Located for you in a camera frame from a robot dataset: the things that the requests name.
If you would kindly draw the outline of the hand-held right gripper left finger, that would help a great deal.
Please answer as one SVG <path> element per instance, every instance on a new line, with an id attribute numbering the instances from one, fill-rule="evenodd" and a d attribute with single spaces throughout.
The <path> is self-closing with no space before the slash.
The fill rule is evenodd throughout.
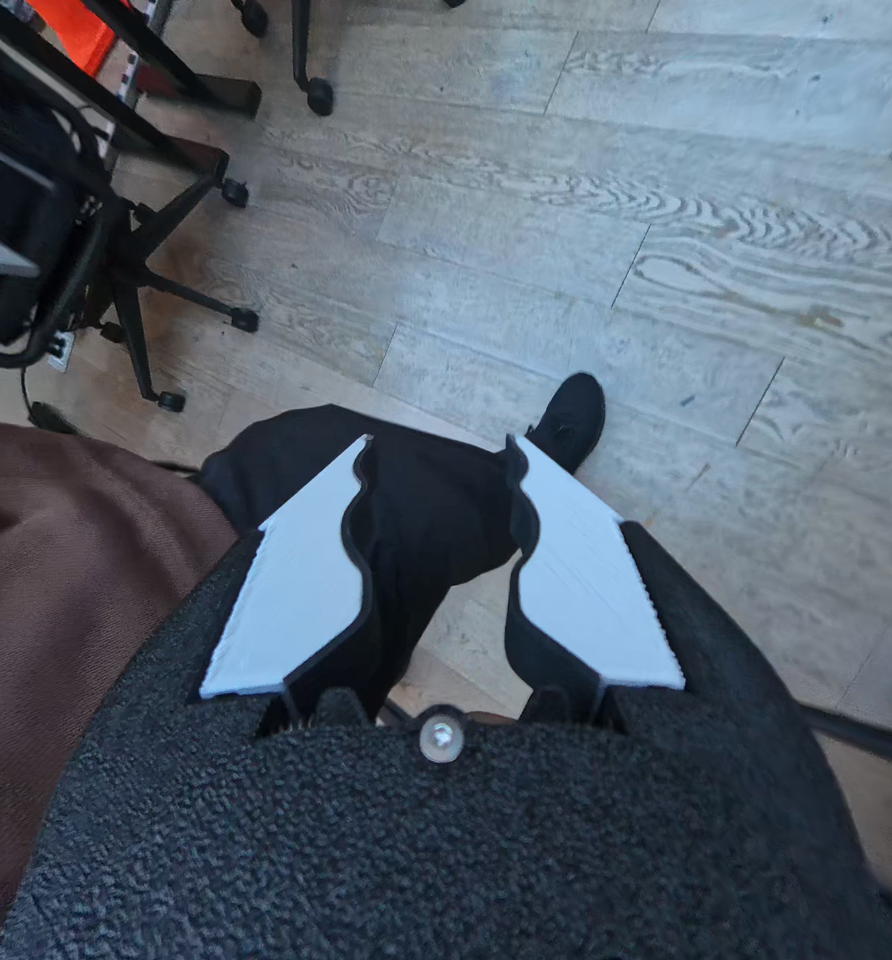
<path id="1" fill-rule="evenodd" d="M 371 535 L 373 438 L 362 435 L 259 527 L 199 685 L 199 700 L 277 694 L 290 714 L 323 692 L 358 694 L 378 670 Z"/>

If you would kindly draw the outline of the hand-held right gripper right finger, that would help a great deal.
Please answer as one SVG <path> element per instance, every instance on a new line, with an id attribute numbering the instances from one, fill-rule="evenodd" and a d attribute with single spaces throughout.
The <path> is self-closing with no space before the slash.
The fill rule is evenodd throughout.
<path id="1" fill-rule="evenodd" d="M 623 517 L 524 436 L 504 450 L 511 534 L 504 650 L 534 694 L 594 722 L 614 688 L 687 683 L 626 543 Z"/>

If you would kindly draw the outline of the person's dark trousered leg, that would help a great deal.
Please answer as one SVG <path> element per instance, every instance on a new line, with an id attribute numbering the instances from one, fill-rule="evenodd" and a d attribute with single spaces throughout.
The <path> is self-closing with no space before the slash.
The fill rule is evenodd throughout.
<path id="1" fill-rule="evenodd" d="M 375 474 L 358 549 L 372 574 L 381 654 L 353 689 L 375 717 L 451 589 L 503 567 L 517 549 L 504 452 L 329 404 L 251 424 L 192 482 L 244 535 L 362 435 L 373 438 Z"/>

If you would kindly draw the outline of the person's black shoe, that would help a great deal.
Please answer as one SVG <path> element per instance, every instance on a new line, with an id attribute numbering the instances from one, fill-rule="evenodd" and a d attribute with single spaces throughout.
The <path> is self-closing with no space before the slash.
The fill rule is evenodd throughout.
<path id="1" fill-rule="evenodd" d="M 577 473 L 596 449 L 606 422 L 606 397 L 587 372 L 569 376 L 557 389 L 527 438 L 567 474 Z"/>

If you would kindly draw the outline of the orange striped traffic cone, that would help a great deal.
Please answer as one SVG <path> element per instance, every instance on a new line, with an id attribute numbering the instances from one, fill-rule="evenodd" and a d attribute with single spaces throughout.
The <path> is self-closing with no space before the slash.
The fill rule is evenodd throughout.
<path id="1" fill-rule="evenodd" d="M 68 57 L 95 79 L 116 34 L 80 1 L 27 1 L 32 10 L 56 34 Z"/>

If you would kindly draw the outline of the black table leg frame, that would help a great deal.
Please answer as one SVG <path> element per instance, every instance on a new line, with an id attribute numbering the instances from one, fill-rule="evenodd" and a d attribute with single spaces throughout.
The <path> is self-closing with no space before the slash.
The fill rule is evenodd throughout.
<path id="1" fill-rule="evenodd" d="M 261 100 L 255 82 L 194 72 L 130 4 L 82 5 L 136 54 L 135 76 L 140 92 L 184 105 L 255 117 Z M 51 95 L 61 104 L 72 106 L 77 118 L 83 118 L 78 111 L 83 106 L 110 122 L 111 148 L 211 174 L 217 181 L 225 174 L 228 156 L 223 150 L 163 133 L 1 5 L 0 72 L 38 94 Z"/>

